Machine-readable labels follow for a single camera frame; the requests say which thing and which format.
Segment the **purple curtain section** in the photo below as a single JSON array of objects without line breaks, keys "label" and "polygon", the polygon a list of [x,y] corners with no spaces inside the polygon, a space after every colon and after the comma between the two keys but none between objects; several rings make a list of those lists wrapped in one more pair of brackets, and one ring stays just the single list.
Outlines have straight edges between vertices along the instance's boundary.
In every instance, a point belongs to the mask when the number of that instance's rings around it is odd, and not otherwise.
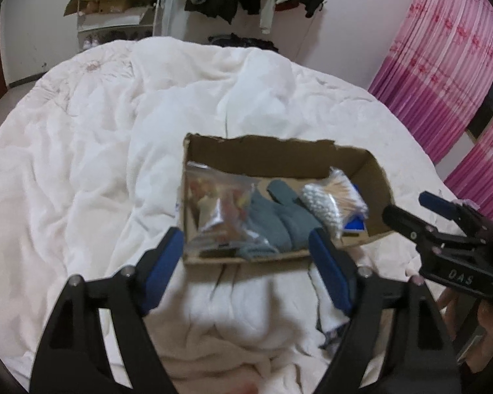
[{"label": "purple curtain section", "polygon": [[369,92],[434,163],[466,130],[493,82],[488,0],[414,0]]},{"label": "purple curtain section", "polygon": [[445,184],[458,198],[473,200],[493,220],[493,119]]}]

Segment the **baseboard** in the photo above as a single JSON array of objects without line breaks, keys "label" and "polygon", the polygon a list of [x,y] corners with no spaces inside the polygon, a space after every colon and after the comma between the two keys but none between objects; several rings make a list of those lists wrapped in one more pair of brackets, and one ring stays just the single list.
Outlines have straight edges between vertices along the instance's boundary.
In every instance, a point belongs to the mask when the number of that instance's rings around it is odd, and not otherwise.
[{"label": "baseboard", "polygon": [[21,78],[20,80],[13,81],[13,83],[9,83],[8,88],[12,89],[16,86],[21,86],[22,84],[31,83],[32,81],[37,81],[42,78],[45,72],[39,72],[38,74],[33,74],[32,76]]}]

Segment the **blanket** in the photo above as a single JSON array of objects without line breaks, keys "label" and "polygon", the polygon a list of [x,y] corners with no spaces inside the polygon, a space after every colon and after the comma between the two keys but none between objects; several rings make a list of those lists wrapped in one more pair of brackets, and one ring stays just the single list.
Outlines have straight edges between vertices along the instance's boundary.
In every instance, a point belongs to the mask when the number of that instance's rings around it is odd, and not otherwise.
[{"label": "blanket", "polygon": [[[0,128],[0,357],[24,386],[66,279],[111,276],[177,223],[184,136],[332,139],[367,148],[398,205],[452,193],[405,127],[366,91],[274,52],[171,38],[116,41],[53,68]],[[390,235],[356,262],[407,279],[413,244]],[[184,267],[145,320],[181,394],[311,393],[331,359],[318,330],[344,322],[309,262]],[[109,315],[105,343],[128,383]],[[384,342],[366,379],[376,377]]]}]

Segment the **open cardboard box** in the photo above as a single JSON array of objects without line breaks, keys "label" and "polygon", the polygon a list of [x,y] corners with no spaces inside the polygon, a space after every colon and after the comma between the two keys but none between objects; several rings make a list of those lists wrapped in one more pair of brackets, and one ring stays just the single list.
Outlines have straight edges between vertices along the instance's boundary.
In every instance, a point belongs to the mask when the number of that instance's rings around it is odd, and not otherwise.
[{"label": "open cardboard box", "polygon": [[[188,161],[206,164],[222,172],[248,175],[260,180],[258,188],[268,197],[266,186],[273,179],[282,179],[296,192],[308,182],[329,176],[331,167],[342,169],[369,207],[366,231],[344,235],[338,247],[359,246],[382,238],[392,231],[382,221],[385,206],[393,204],[393,193],[383,169],[368,151],[351,146],[338,146],[333,141],[316,142],[297,139],[245,136],[234,139],[188,134],[184,139],[183,179],[180,188],[180,226],[185,242],[197,234],[196,222],[188,205],[188,185],[184,169]],[[296,259],[309,255],[308,250],[287,252],[249,262]],[[185,253],[187,264],[230,264],[246,262],[234,251],[205,251],[199,255]]]}]

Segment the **bed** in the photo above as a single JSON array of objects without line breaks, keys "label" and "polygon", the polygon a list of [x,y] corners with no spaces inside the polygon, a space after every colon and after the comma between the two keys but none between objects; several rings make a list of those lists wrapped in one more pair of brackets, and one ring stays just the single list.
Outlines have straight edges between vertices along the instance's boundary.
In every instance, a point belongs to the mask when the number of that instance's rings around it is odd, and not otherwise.
[{"label": "bed", "polygon": [[[176,224],[189,132],[367,148],[398,205],[452,231],[417,202],[423,190],[448,200],[452,193],[406,128],[366,91],[259,49],[171,38],[91,49],[49,71],[0,128],[0,357],[25,387],[66,279],[110,276]],[[350,253],[396,279],[420,265],[397,234]],[[109,316],[102,320],[114,374],[127,383]],[[146,325],[181,394],[224,394],[245,382],[263,394],[297,394],[313,391],[330,360],[319,348],[318,321],[323,331],[344,322],[308,261],[180,263]],[[366,382],[380,369],[382,332]]]}]

